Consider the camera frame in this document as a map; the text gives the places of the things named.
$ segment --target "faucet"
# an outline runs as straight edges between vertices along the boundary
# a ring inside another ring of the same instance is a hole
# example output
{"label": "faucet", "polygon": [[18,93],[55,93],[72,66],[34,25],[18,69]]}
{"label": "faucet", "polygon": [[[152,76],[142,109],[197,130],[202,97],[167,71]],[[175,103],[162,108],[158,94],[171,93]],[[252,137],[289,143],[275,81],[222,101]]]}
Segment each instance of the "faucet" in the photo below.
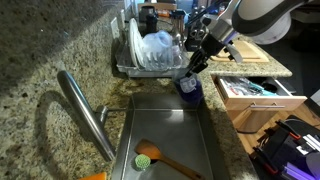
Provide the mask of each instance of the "faucet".
{"label": "faucet", "polygon": [[94,114],[88,101],[82,94],[79,86],[67,71],[60,71],[57,75],[60,87],[78,115],[84,133],[94,143],[100,154],[106,161],[115,158],[115,150],[108,139],[103,127],[106,122],[107,107],[99,106]]}

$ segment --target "dish drying rack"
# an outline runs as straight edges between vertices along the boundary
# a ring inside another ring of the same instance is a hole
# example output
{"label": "dish drying rack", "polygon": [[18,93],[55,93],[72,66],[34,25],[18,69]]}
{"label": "dish drying rack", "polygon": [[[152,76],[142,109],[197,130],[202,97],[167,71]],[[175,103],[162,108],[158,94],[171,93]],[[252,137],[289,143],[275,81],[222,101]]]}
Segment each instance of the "dish drying rack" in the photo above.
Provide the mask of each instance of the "dish drying rack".
{"label": "dish drying rack", "polygon": [[116,52],[117,68],[120,72],[126,73],[129,77],[172,77],[174,73],[180,69],[186,69],[187,65],[179,68],[171,67],[164,71],[148,71],[143,67],[136,67],[131,58],[128,42],[120,44]]}

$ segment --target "drawer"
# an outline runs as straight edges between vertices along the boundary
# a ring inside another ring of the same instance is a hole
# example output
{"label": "drawer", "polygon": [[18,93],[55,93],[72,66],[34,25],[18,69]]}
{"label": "drawer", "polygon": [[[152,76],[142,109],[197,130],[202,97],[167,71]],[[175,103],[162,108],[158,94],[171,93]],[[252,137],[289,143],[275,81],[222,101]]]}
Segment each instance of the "drawer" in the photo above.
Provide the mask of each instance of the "drawer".
{"label": "drawer", "polygon": [[305,96],[293,96],[279,81],[272,77],[268,77],[266,81],[277,87],[279,96],[235,95],[224,83],[224,78],[212,76],[213,82],[228,111],[292,111],[307,99]]}

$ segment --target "wooden spoon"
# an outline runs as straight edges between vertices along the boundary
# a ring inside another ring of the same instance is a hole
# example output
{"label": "wooden spoon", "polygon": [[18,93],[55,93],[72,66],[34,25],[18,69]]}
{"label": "wooden spoon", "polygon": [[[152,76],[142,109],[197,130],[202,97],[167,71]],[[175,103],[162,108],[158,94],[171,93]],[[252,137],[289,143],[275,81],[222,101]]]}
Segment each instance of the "wooden spoon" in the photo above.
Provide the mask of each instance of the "wooden spoon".
{"label": "wooden spoon", "polygon": [[178,162],[164,156],[161,154],[160,150],[156,145],[152,142],[142,139],[135,148],[135,151],[138,154],[144,154],[148,156],[151,160],[160,160],[171,167],[175,168],[176,170],[180,171],[184,175],[190,177],[193,180],[205,180],[205,177],[199,174],[198,172],[179,164]]}

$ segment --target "sink basin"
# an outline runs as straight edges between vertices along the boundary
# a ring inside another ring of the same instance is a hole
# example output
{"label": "sink basin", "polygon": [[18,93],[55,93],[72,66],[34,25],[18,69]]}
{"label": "sink basin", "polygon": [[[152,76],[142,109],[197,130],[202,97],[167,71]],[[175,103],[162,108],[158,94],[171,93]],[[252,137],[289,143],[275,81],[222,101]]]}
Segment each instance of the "sink basin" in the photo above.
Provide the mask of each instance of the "sink basin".
{"label": "sink basin", "polygon": [[207,180],[229,179],[217,137],[204,102],[190,105],[175,94],[133,94],[117,151],[112,180],[188,180],[157,161],[146,170],[134,168],[134,149],[141,139]]}

